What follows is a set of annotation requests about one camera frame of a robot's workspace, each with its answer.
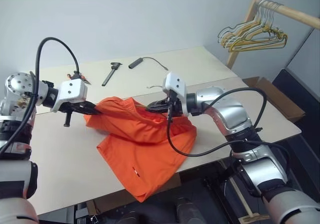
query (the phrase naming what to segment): black cable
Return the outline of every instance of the black cable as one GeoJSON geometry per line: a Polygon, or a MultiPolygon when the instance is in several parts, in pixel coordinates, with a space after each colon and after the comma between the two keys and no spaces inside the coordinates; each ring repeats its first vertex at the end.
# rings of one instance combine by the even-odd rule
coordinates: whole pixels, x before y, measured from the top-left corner
{"type": "Polygon", "coordinates": [[[152,60],[154,60],[155,62],[157,62],[162,68],[164,68],[166,71],[168,71],[168,68],[165,67],[164,65],[162,65],[158,60],[156,60],[155,58],[152,58],[152,57],[143,57],[142,59],[145,59],[145,58],[150,58],[152,60]]]}
{"type": "MultiPolygon", "coordinates": [[[[239,92],[240,89],[237,89],[236,91],[229,91],[228,94],[230,93],[233,93],[233,92],[239,92]]],[[[261,108],[261,111],[263,113],[264,111],[264,108],[265,108],[265,102],[263,102],[263,107],[261,108]]],[[[278,148],[280,149],[284,154],[285,154],[285,161],[286,161],[286,169],[285,169],[285,172],[288,174],[289,173],[289,170],[290,170],[290,155],[289,155],[289,152],[284,148],[282,147],[281,145],[279,144],[276,144],[276,143],[268,143],[268,142],[262,142],[262,141],[246,141],[246,140],[233,140],[233,141],[229,141],[229,142],[225,142],[223,144],[220,144],[219,146],[215,147],[215,148],[212,148],[206,152],[203,152],[203,153],[199,153],[199,154],[188,154],[188,153],[184,153],[182,151],[180,151],[179,149],[177,149],[174,144],[172,143],[171,141],[171,137],[170,137],[170,126],[171,126],[171,122],[172,122],[172,110],[173,110],[173,103],[170,103],[169,105],[169,109],[168,109],[168,125],[167,125],[167,129],[166,129],[166,136],[167,136],[167,139],[168,139],[168,142],[170,144],[170,146],[172,147],[172,149],[174,149],[177,153],[181,154],[181,155],[184,155],[184,156],[187,156],[187,157],[201,157],[201,156],[204,156],[204,155],[207,155],[209,153],[212,153],[220,148],[223,148],[227,145],[230,145],[232,143],[250,143],[250,144],[258,144],[258,145],[267,145],[267,146],[270,146],[270,147],[275,147],[275,148],[278,148]]],[[[261,115],[259,114],[258,115],[258,118],[257,118],[257,121],[260,120],[261,118],[261,115]]]]}
{"type": "Polygon", "coordinates": [[[230,91],[227,91],[225,93],[223,93],[222,95],[220,95],[218,98],[216,98],[214,101],[212,101],[209,106],[207,106],[204,111],[202,113],[204,113],[207,109],[209,109],[210,107],[212,107],[215,103],[217,103],[220,99],[222,99],[223,97],[231,94],[231,93],[236,93],[236,92],[241,92],[241,91],[255,91],[255,92],[258,92],[259,94],[262,95],[263,97],[263,102],[262,102],[262,106],[261,106],[261,110],[258,114],[258,117],[256,118],[256,121],[254,123],[254,127],[256,128],[260,119],[261,119],[261,116],[262,114],[264,113],[264,110],[265,110],[265,107],[266,107],[266,104],[267,104],[267,95],[265,94],[265,92],[259,88],[251,88],[251,87],[246,87],[246,88],[236,88],[236,89],[233,89],[233,90],[230,90],[230,91]]]}
{"type": "MultiPolygon", "coordinates": [[[[34,80],[34,74],[32,72],[30,72],[31,78],[32,80],[34,80]]],[[[36,85],[34,85],[32,87],[32,96],[29,100],[29,104],[25,110],[23,119],[19,125],[19,127],[16,129],[16,131],[12,134],[12,136],[8,139],[8,141],[6,142],[5,145],[3,145],[0,149],[0,159],[1,157],[4,155],[5,151],[7,150],[7,148],[9,147],[9,145],[14,141],[14,139],[16,138],[17,135],[19,135],[19,133],[22,131],[22,129],[25,127],[25,125],[27,124],[27,122],[29,121],[30,116],[32,115],[32,113],[34,112],[34,108],[36,105],[36,101],[37,101],[37,96],[34,95],[36,91],[36,85]]]]}
{"type": "Polygon", "coordinates": [[[61,41],[60,39],[57,39],[57,38],[54,38],[54,37],[47,37],[45,38],[44,40],[41,41],[41,43],[39,44],[39,47],[38,47],[38,50],[36,52],[36,60],[35,60],[35,67],[38,66],[39,68],[39,62],[40,62],[40,55],[41,55],[41,50],[42,50],[42,47],[44,46],[44,44],[49,41],[49,40],[54,40],[54,41],[57,41],[59,42],[60,44],[62,44],[68,51],[69,53],[71,54],[73,60],[74,60],[74,63],[75,63],[75,69],[76,69],[76,72],[77,73],[80,73],[79,72],[79,64],[78,64],[78,61],[77,61],[77,58],[76,56],[74,55],[74,53],[71,51],[71,49],[63,42],[61,41]]]}
{"type": "Polygon", "coordinates": [[[27,124],[30,116],[32,115],[34,108],[36,106],[36,102],[38,99],[38,91],[39,91],[39,67],[40,67],[40,56],[41,56],[41,51],[42,48],[44,46],[44,44],[49,41],[49,40],[54,40],[57,41],[59,43],[61,43],[71,54],[74,63],[75,63],[75,68],[76,68],[76,72],[77,74],[79,74],[79,64],[78,61],[74,55],[74,53],[71,51],[71,49],[60,39],[54,38],[54,37],[47,37],[44,40],[41,41],[41,43],[38,46],[38,49],[36,51],[36,57],[35,57],[35,75],[30,72],[31,78],[32,78],[32,82],[33,82],[33,87],[32,87],[32,94],[29,100],[29,104],[25,110],[23,119],[19,125],[19,127],[17,128],[17,130],[12,134],[12,136],[8,139],[8,141],[6,142],[5,145],[3,145],[0,149],[0,159],[3,156],[3,154],[5,153],[5,151],[7,150],[7,148],[9,147],[9,145],[15,140],[15,138],[19,135],[19,133],[22,131],[22,129],[24,128],[24,126],[27,124]]]}

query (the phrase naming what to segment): clothes rack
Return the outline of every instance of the clothes rack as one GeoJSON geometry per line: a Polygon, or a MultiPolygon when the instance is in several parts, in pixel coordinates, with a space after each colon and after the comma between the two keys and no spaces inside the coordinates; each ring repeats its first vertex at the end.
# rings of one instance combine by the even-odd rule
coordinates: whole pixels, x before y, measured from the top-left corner
{"type": "MultiPolygon", "coordinates": [[[[265,0],[265,2],[261,2],[261,1],[262,0],[252,0],[251,4],[249,6],[248,13],[246,14],[246,18],[244,19],[245,22],[249,22],[254,19],[255,15],[257,13],[258,4],[260,3],[260,6],[262,6],[264,8],[271,9],[274,12],[277,12],[277,13],[282,14],[284,16],[287,16],[289,18],[295,19],[295,20],[297,20],[301,23],[307,24],[313,28],[320,29],[320,19],[319,18],[313,17],[309,14],[303,13],[303,12],[295,10],[293,8],[289,8],[284,5],[275,5],[278,3],[271,1],[271,0],[265,0]]],[[[238,54],[239,54],[239,52],[232,52],[229,55],[229,58],[228,58],[227,64],[226,64],[226,66],[229,69],[232,69],[238,54]]]]}

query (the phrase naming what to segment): orange shirt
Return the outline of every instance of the orange shirt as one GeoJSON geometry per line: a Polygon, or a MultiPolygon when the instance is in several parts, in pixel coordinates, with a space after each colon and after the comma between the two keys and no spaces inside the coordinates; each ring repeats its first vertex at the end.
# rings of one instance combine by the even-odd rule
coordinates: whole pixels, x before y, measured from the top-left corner
{"type": "MultiPolygon", "coordinates": [[[[85,115],[86,125],[110,133],[97,149],[125,189],[143,202],[186,158],[168,143],[167,118],[145,111],[133,98],[106,98],[96,109],[102,113],[85,115]]],[[[173,118],[170,136],[179,150],[189,153],[196,135],[187,117],[173,118]]]]}

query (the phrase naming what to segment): robotic arm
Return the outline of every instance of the robotic arm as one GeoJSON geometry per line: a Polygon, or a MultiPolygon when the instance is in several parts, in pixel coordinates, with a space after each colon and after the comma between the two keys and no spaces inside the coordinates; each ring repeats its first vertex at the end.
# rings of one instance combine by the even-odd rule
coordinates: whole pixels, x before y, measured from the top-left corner
{"type": "MultiPolygon", "coordinates": [[[[86,101],[85,83],[79,76],[74,77],[75,79],[63,82],[59,89],[48,81],[38,83],[35,104],[49,107],[53,112],[66,113],[65,127],[70,125],[72,112],[99,113],[94,104],[86,101]]],[[[32,78],[26,73],[9,76],[5,80],[5,98],[0,102],[0,223],[38,223],[34,208],[27,201],[37,189],[38,177],[37,165],[29,161],[31,133],[36,116],[34,107],[22,126],[29,104],[32,103],[32,78]],[[8,143],[20,126],[20,133],[8,143]]]]}
{"type": "Polygon", "coordinates": [[[305,193],[287,186],[287,175],[270,148],[262,145],[256,129],[243,106],[231,97],[221,97],[218,87],[187,93],[185,82],[170,73],[162,90],[164,100],[148,105],[150,112],[168,112],[170,116],[208,114],[230,142],[237,159],[232,167],[252,196],[261,197],[276,224],[315,224],[320,220],[320,205],[305,193]],[[219,99],[214,106],[210,104],[219,99]]]}

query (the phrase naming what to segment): table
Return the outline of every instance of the table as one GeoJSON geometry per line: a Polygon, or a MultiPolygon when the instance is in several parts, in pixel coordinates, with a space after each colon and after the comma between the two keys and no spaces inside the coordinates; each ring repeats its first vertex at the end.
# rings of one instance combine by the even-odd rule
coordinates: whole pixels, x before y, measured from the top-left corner
{"type": "MultiPolygon", "coordinates": [[[[188,50],[192,53],[192,62],[188,62],[188,65],[193,65],[193,60],[201,61],[197,64],[198,67],[196,69],[189,69],[194,72],[193,75],[185,71],[187,68],[183,70],[187,77],[186,83],[188,84],[188,80],[191,83],[191,85],[188,84],[188,92],[195,92],[198,89],[213,85],[226,89],[246,87],[240,78],[232,71],[226,70],[223,64],[211,54],[205,52],[203,48],[179,50],[177,52],[188,55],[188,50]]],[[[179,55],[176,56],[175,53],[176,51],[172,51],[172,54],[168,54],[168,52],[160,53],[157,54],[157,58],[161,59],[163,54],[164,57],[183,59],[179,55]]],[[[171,64],[170,66],[168,65],[168,68],[173,70],[175,61],[170,60],[168,63],[171,64]]],[[[156,67],[150,65],[144,67],[144,69],[148,69],[149,76],[152,76],[152,70],[156,67]]],[[[142,104],[149,104],[165,97],[160,88],[145,90],[144,85],[147,82],[144,83],[143,80],[139,80],[139,83],[141,84],[140,89],[133,88],[130,92],[124,94],[119,92],[118,96],[127,97],[131,94],[142,104]]],[[[94,91],[94,87],[97,87],[97,85],[101,85],[100,81],[92,81],[91,90],[94,91]]],[[[123,90],[119,83],[112,85],[118,87],[119,90],[123,90]]],[[[110,93],[113,92],[114,90],[105,90],[104,97],[110,96],[110,93]]],[[[98,98],[100,94],[90,94],[90,91],[88,91],[89,96],[94,99],[98,98]]],[[[255,92],[241,92],[233,96],[243,104],[249,116],[255,120],[261,107],[261,96],[255,92]]],[[[63,113],[42,113],[36,117],[32,132],[31,160],[38,164],[38,189],[29,201],[35,207],[38,215],[124,189],[108,164],[96,150],[96,145],[106,137],[107,133],[85,127],[85,121],[81,114],[74,113],[72,115],[69,128],[63,126],[64,120],[65,114],[63,113]]],[[[211,117],[200,115],[190,117],[190,120],[197,127],[197,138],[192,153],[203,152],[225,142],[223,135],[219,132],[211,117]]],[[[263,127],[263,130],[259,135],[268,142],[279,141],[301,132],[298,127],[289,122],[270,103],[266,106],[259,123],[260,126],[263,127]]],[[[178,171],[225,158],[229,155],[229,152],[230,148],[224,147],[204,157],[187,158],[178,171]]]]}

